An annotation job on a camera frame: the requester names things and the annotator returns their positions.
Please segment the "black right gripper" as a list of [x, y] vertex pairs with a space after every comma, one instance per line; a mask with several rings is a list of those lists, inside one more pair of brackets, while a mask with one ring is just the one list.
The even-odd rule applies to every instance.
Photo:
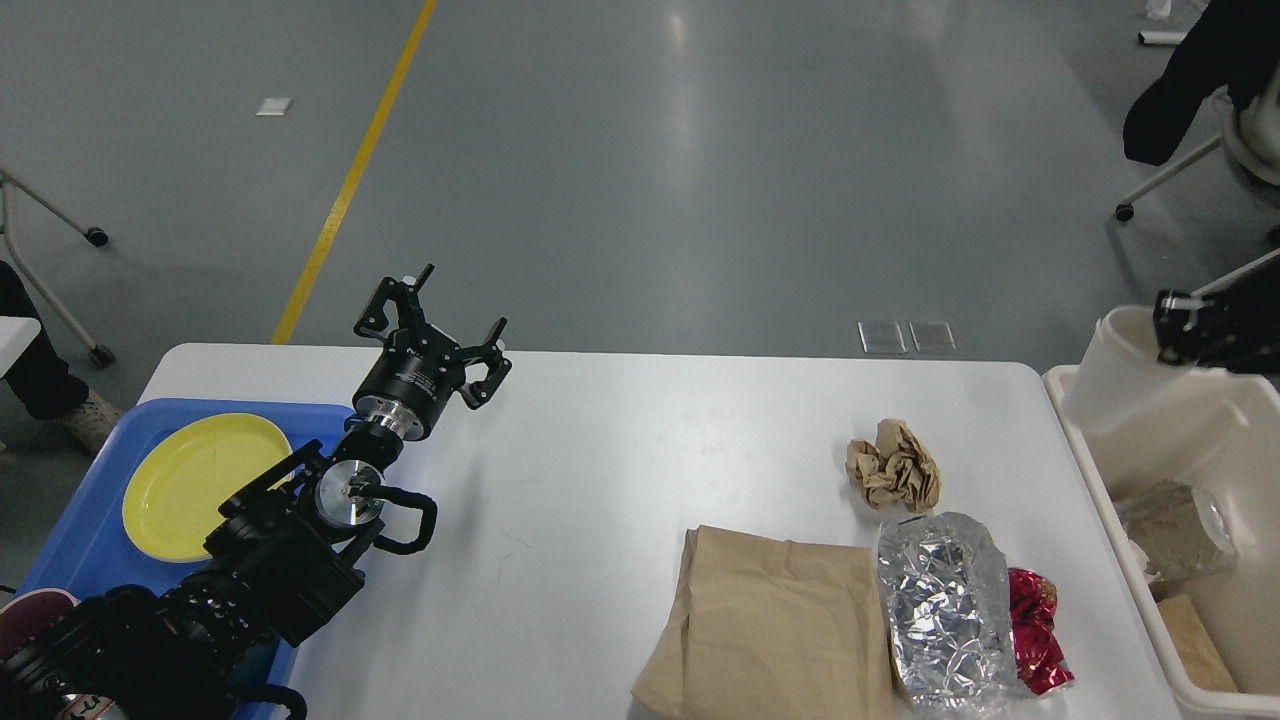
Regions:
[[1161, 290], [1153, 329], [1156, 360], [1169, 366], [1263, 370], [1263, 290], [1243, 286], [1203, 295]]

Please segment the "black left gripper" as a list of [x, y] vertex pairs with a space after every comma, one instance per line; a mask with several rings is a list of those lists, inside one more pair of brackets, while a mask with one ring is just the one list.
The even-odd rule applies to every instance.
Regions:
[[[500, 342], [507, 316], [497, 318], [479, 345], [426, 343], [430, 323], [420, 292], [434, 270], [429, 263], [407, 281], [384, 277], [352, 328], [356, 336], [388, 346], [355, 392], [355, 418], [384, 427], [402, 441], [428, 438], [454, 392], [468, 409], [484, 406], [512, 368]], [[468, 380], [467, 370], [476, 365], [485, 374]]]

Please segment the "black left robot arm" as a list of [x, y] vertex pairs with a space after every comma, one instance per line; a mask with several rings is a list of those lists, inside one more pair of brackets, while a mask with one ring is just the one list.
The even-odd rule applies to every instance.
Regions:
[[506, 318], [472, 346], [430, 323], [420, 293], [433, 270], [381, 279], [355, 323], [381, 352], [334, 448], [312, 439], [230, 495], [209, 561], [172, 589], [111, 588], [5, 652], [5, 719], [230, 719], [246, 705], [307, 717], [298, 691], [236, 673], [252, 650], [324, 628], [364, 588], [369, 550], [430, 544], [436, 502], [389, 486], [387, 470], [452, 397], [481, 407], [512, 368]]

